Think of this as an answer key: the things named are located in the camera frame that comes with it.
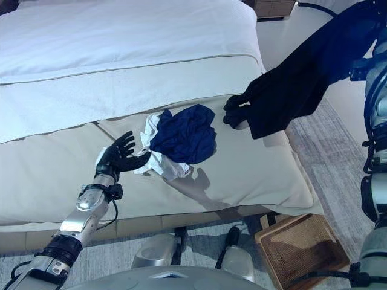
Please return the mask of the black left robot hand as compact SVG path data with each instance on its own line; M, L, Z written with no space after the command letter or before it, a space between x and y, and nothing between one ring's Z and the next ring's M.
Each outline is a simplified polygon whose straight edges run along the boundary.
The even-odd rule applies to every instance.
M122 172L129 172L144 166L151 157L146 151L139 156L132 156L134 153L135 137L132 131L128 131L110 145L96 165L95 176L108 175L115 183L118 183Z

